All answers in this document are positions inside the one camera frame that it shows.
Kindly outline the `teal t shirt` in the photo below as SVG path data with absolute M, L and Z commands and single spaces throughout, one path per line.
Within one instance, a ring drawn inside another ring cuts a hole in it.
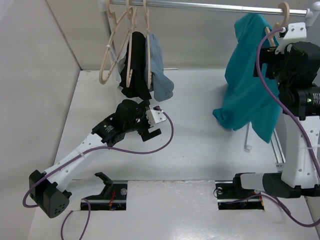
M 222 106 L 212 114 L 226 130 L 237 131 L 251 123 L 269 143 L 281 111 L 261 80 L 254 76 L 257 47 L 270 25 L 260 14 L 248 13 L 234 24 L 237 45 L 225 69 L 227 89 Z

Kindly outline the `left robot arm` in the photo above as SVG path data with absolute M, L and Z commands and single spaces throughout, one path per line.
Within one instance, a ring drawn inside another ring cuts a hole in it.
M 149 100 L 123 100 L 69 155 L 44 172 L 35 170 L 29 175 L 28 196 L 50 219 L 57 217 L 70 202 L 72 193 L 67 187 L 73 177 L 97 158 L 99 150 L 111 149 L 131 132 L 146 142 L 162 133 L 150 129 L 166 120 L 159 107 L 150 108 Z

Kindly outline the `black hanging shirt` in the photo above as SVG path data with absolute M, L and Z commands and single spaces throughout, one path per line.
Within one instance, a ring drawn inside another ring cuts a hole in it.
M 126 59 L 124 61 L 124 68 L 120 73 L 122 87 L 121 92 L 127 98 L 141 98 L 142 100 L 150 100 L 151 94 L 148 90 L 145 79 L 145 67 L 146 67 L 146 38 L 138 31 L 132 33 L 132 49 L 131 49 L 131 62 L 130 69 L 132 70 L 132 76 L 130 80 L 130 86 L 126 87 L 127 78 L 127 65 L 129 57 L 129 44 L 127 45 Z

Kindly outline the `light blue hanging shirt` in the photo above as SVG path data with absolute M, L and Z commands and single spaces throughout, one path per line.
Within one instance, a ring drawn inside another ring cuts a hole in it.
M 154 99 L 163 102 L 173 97 L 174 83 L 164 74 L 162 50 L 157 37 L 150 32 L 150 71 L 152 73 L 150 92 L 154 92 Z

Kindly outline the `beige hanger with blue shirt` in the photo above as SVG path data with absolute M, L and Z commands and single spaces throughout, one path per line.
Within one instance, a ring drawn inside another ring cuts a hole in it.
M 146 62 L 146 67 L 147 67 L 147 88 L 150 91 L 151 86 L 152 86 L 152 65 L 151 65 L 151 41 L 150 41 L 150 18 L 149 18 L 149 9 L 147 8 L 147 1 L 143 0 L 143 8 L 145 12 L 145 23 L 146 23 L 146 44 L 147 44 L 147 62 Z

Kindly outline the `empty beige wooden hanger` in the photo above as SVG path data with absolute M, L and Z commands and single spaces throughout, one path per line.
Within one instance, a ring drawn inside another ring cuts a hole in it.
M 130 0 L 126 0 L 125 1 L 125 6 L 126 6 L 126 11 L 122 14 L 122 16 L 117 20 L 116 17 L 116 13 L 115 11 L 111 11 L 110 10 L 110 4 L 111 1 L 110 0 L 106 0 L 105 1 L 105 8 L 106 8 L 106 13 L 108 17 L 111 17 L 111 19 L 113 20 L 114 23 L 114 28 L 111 32 L 111 35 L 109 37 L 108 43 L 106 45 L 106 49 L 105 49 L 105 53 L 104 53 L 104 57 L 101 63 L 101 67 L 99 70 L 99 82 L 104 85 L 107 83 L 107 81 L 109 80 L 113 69 L 115 68 L 115 66 L 118 64 L 118 60 L 120 57 L 120 54 L 118 54 L 115 58 L 111 58 L 111 67 L 108 71 L 108 74 L 106 77 L 104 77 L 104 70 L 105 70 L 105 66 L 107 64 L 108 61 L 108 56 L 110 55 L 110 53 L 112 52 L 112 44 L 114 43 L 114 38 L 115 38 L 115 34 L 117 33 L 117 30 L 120 26 L 120 24 L 122 23 L 122 21 L 124 20 L 125 17 L 127 17 L 130 21 L 130 25 L 128 27 L 127 33 L 124 37 L 123 43 L 121 45 L 120 51 L 123 50 L 126 41 L 128 40 L 128 57 L 126 58 L 127 60 L 127 69 L 126 69 L 126 78 L 125 78 L 125 86 L 128 88 L 131 84 L 131 79 L 132 79 L 132 74 L 133 74 L 133 69 L 131 68 L 131 59 L 132 59 L 132 49 L 133 49 L 133 33 L 134 30 L 136 29 L 137 25 L 136 25 L 136 16 L 137 16 L 137 8 L 136 7 L 132 7 L 130 6 L 131 1 Z

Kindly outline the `beige hanger with black shirt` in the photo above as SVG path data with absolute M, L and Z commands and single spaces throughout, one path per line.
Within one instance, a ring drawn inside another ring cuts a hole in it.
M 128 28 L 128 36 L 129 36 L 129 41 L 128 41 L 128 56 L 127 56 L 127 71 L 126 71 L 126 81 L 125 81 L 125 86 L 127 88 L 130 87 L 131 84 L 131 78 L 133 74 L 133 70 L 131 69 L 131 59 L 132 59 L 132 44 L 133 44 L 133 32 L 136 30 L 137 27 L 137 8 L 130 6 L 130 1 L 126 0 L 125 1 L 126 5 L 126 11 L 127 11 L 127 16 L 130 21 L 130 27 Z

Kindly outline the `metal clothes rack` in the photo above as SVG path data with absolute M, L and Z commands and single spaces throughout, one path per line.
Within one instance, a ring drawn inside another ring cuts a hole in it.
M 143 6 L 142 0 L 137 0 L 134 4 L 130 3 L 131 7 Z M 284 37 L 287 32 L 289 24 L 304 22 L 306 29 L 315 22 L 320 13 L 320 4 L 315 2 L 307 10 L 294 10 L 290 9 L 285 2 L 280 3 L 278 8 L 263 8 L 263 7 L 247 7 L 240 5 L 223 5 L 223 4 L 211 4 L 211 3 L 196 3 L 196 2 L 176 2 L 176 1 L 146 1 L 148 7 L 164 7 L 164 8 L 190 8 L 190 9 L 208 9 L 213 11 L 223 12 L 239 12 L 247 14 L 259 14 L 267 21 L 270 27 L 265 28 L 265 36 L 259 43 L 256 50 L 256 57 L 260 56 L 260 50 L 262 48 L 277 48 L 280 39 Z M 280 112 L 284 109 L 284 105 L 280 103 L 278 98 L 278 89 L 271 79 L 266 78 L 264 73 L 266 69 L 260 67 L 260 60 L 255 59 L 255 67 L 253 75 L 258 77 L 267 90 L 272 99 L 280 106 Z

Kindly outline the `white sheer hanging garment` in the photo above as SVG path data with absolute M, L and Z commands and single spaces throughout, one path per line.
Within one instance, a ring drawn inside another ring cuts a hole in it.
M 125 67 L 125 60 L 126 60 L 126 53 L 127 50 L 124 48 L 120 51 L 119 57 L 117 58 L 115 51 L 112 49 L 112 47 L 108 44 L 106 48 L 109 50 L 109 59 L 116 60 L 116 64 L 113 68 L 113 70 L 110 70 L 108 79 L 113 80 L 117 82 L 118 84 L 121 83 L 121 72 Z

